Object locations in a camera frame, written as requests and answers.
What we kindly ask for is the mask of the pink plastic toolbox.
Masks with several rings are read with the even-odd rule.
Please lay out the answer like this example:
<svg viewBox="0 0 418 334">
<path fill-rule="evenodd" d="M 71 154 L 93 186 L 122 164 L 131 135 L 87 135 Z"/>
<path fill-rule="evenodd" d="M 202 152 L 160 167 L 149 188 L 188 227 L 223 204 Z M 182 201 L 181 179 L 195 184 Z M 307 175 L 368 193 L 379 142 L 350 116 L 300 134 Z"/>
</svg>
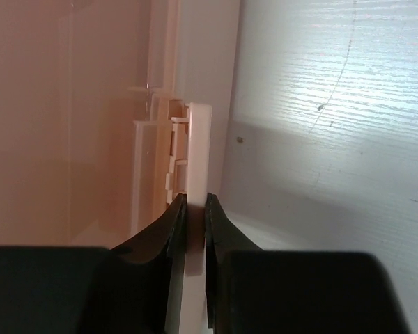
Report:
<svg viewBox="0 0 418 334">
<path fill-rule="evenodd" d="M 0 1 L 0 246 L 101 247 L 186 197 L 177 333 L 202 333 L 239 1 Z"/>
</svg>

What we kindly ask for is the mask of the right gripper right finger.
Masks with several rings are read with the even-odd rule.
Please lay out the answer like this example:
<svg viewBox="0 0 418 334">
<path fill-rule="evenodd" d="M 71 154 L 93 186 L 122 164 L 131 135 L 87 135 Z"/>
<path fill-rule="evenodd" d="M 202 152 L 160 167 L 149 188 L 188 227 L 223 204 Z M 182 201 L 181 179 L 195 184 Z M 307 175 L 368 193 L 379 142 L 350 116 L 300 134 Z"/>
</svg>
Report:
<svg viewBox="0 0 418 334">
<path fill-rule="evenodd" d="M 409 333 L 388 273 L 361 252 L 263 250 L 218 198 L 205 205 L 206 302 L 215 333 Z"/>
</svg>

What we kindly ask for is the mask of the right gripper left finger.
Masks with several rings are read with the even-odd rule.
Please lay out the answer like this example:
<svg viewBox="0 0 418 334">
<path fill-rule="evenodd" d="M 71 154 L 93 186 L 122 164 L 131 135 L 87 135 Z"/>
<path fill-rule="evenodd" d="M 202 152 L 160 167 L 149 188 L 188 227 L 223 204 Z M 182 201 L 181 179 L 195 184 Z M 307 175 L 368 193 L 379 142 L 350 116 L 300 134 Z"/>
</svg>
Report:
<svg viewBox="0 0 418 334">
<path fill-rule="evenodd" d="M 186 211 L 112 249 L 0 246 L 0 333 L 177 333 Z"/>
</svg>

